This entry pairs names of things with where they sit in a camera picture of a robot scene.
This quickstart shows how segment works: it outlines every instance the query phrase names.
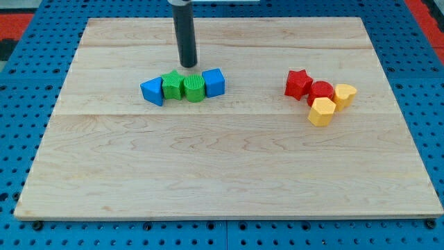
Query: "blue block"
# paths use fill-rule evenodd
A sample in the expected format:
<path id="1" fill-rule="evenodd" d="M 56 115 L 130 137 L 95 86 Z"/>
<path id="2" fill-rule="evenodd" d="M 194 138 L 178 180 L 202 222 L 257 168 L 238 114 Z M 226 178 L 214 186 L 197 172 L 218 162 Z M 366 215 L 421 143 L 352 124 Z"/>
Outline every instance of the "blue block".
<path id="1" fill-rule="evenodd" d="M 219 68 L 204 71 L 202 76 L 205 79 L 205 93 L 207 97 L 225 94 L 225 79 Z"/>
<path id="2" fill-rule="evenodd" d="M 144 99 L 157 106 L 164 104 L 164 93 L 162 91 L 162 77 L 154 78 L 140 85 Z"/>

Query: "blue pegboard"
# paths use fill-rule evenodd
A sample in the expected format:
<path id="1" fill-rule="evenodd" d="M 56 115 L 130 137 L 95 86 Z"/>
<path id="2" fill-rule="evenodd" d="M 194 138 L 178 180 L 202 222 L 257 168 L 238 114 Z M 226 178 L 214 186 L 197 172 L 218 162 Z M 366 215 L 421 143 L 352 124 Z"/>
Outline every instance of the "blue pegboard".
<path id="1" fill-rule="evenodd" d="M 441 199 L 444 67 L 403 1 L 198 4 L 197 17 L 361 17 Z M 438 249 L 444 222 L 19 222 L 12 213 L 89 17 L 170 17 L 167 0 L 43 0 L 0 74 L 0 249 Z"/>

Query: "red cylinder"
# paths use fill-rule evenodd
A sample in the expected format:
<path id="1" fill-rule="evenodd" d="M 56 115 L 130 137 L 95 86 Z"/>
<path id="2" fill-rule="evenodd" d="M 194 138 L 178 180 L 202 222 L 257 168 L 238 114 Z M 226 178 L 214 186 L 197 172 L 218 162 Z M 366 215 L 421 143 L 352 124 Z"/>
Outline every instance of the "red cylinder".
<path id="1" fill-rule="evenodd" d="M 328 97 L 333 99 L 334 88 L 331 84 L 326 81 L 317 81 L 313 83 L 308 94 L 307 103 L 311 107 L 313 101 L 319 97 Z"/>

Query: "toy block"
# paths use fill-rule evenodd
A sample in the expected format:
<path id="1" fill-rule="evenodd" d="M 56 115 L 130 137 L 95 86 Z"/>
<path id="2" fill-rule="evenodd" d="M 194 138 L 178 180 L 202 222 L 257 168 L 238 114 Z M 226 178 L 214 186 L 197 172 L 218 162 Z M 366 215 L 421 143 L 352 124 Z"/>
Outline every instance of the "toy block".
<path id="1" fill-rule="evenodd" d="M 334 89 L 331 84 L 326 81 L 317 81 L 313 83 L 308 94 L 307 103 L 311 107 L 314 99 L 319 97 L 328 97 L 330 100 L 333 99 Z"/>
<path id="2" fill-rule="evenodd" d="M 333 102 L 336 104 L 336 111 L 341 111 L 352 104 L 357 93 L 357 89 L 348 84 L 338 84 L 334 89 Z"/>
<path id="3" fill-rule="evenodd" d="M 164 94 L 162 91 L 162 78 L 157 77 L 140 85 L 144 99 L 157 106 L 164 104 Z"/>
<path id="4" fill-rule="evenodd" d="M 207 97 L 225 94 L 225 79 L 219 68 L 202 72 L 205 79 L 205 93 Z"/>
<path id="5" fill-rule="evenodd" d="M 328 97 L 316 98 L 311 105 L 308 120 L 314 126 L 327 126 L 332 120 L 336 104 Z"/>
<path id="6" fill-rule="evenodd" d="M 205 98 L 205 80 L 202 76 L 187 76 L 183 81 L 185 96 L 190 102 L 199 102 Z"/>
<path id="7" fill-rule="evenodd" d="M 285 95 L 294 97 L 299 101 L 302 96 L 309 93 L 312 83 L 313 78 L 307 75 L 305 69 L 298 72 L 290 70 L 287 76 Z"/>
<path id="8" fill-rule="evenodd" d="M 162 89 L 164 90 L 165 99 L 182 100 L 182 95 L 184 93 L 184 79 L 185 77 L 179 74 L 176 70 L 162 75 Z"/>

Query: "wooden plank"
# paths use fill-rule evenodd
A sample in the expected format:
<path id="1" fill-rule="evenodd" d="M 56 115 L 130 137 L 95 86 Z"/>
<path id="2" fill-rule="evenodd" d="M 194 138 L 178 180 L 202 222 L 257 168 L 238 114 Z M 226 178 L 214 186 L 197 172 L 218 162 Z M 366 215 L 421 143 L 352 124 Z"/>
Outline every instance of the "wooden plank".
<path id="1" fill-rule="evenodd" d="M 17 204 L 19 219 L 438 217 L 436 196 L 359 18 L 91 19 Z M 139 84 L 220 67 L 226 94 L 142 99 Z M 289 69 L 359 93 L 327 128 L 283 95 Z M 406 197 L 415 197 L 414 202 Z"/>

